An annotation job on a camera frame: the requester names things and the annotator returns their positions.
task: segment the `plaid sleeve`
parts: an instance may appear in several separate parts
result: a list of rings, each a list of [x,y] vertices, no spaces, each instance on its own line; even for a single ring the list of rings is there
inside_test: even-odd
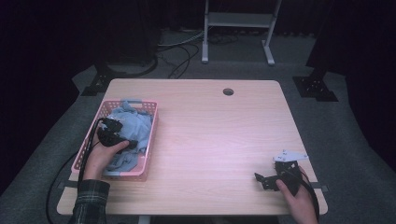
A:
[[[106,203],[110,185],[100,180],[83,180],[79,186],[69,224],[106,223]]]

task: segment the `black controller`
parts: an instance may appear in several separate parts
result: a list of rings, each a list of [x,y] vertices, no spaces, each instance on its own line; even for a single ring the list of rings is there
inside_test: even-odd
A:
[[[254,174],[256,180],[262,183],[264,189],[270,189],[278,191],[279,188],[276,185],[276,181],[281,179],[292,195],[296,195],[300,187],[299,179],[302,179],[300,168],[297,161],[275,162],[276,175],[264,177],[259,174]]]
[[[106,125],[105,128],[98,129],[98,138],[99,141],[105,147],[112,147],[120,142],[123,142],[125,138],[120,137],[119,132],[121,131],[122,124],[115,119],[102,119],[102,123]],[[137,141],[135,140],[128,140],[129,146],[128,148],[135,148],[137,146]]]

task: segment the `dark background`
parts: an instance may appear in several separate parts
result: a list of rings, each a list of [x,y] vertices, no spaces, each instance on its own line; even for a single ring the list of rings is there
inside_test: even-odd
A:
[[[263,13],[275,1],[210,1],[212,11]],[[9,0],[0,6],[3,192],[76,100],[71,78],[98,61],[148,62],[160,28],[202,29],[205,1]],[[283,0],[276,35],[313,35],[307,66],[346,76],[372,148],[395,169],[396,9],[393,1]]]

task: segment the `gray carpet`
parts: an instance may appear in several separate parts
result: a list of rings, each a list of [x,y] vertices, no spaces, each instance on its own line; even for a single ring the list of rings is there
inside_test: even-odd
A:
[[[187,34],[166,33],[163,43],[173,43]],[[318,181],[328,187],[325,198],[329,212],[320,223],[396,223],[396,174],[368,146],[354,119],[347,100],[343,76],[328,73],[325,82],[339,102],[317,102],[301,98],[292,77],[308,76],[305,67],[315,43],[312,37],[274,36],[271,49],[276,66],[265,62],[262,36],[240,35],[232,44],[209,45],[209,63],[201,64],[201,51],[191,60],[181,78],[268,79],[280,83]],[[158,67],[142,78],[167,78],[170,63],[179,64],[187,57],[182,49],[159,55]],[[134,64],[113,65],[119,71],[136,73],[147,69]],[[74,82],[80,91],[91,84],[95,70],[90,67],[77,74]],[[47,223],[46,197],[52,179],[62,164],[76,152],[103,98],[79,96],[53,126],[30,160],[0,198],[1,223]],[[70,174],[71,161],[55,181],[49,200],[49,214],[54,223],[69,217],[56,212],[62,193],[62,181]],[[279,223],[294,223],[289,216]],[[108,216],[108,223],[136,223],[137,217]]]

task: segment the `right hand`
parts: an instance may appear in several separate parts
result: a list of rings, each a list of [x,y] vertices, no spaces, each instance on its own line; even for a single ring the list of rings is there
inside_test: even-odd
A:
[[[311,195],[304,186],[300,186],[297,194],[293,196],[282,180],[278,179],[276,185],[285,197],[290,213],[298,224],[318,224]]]

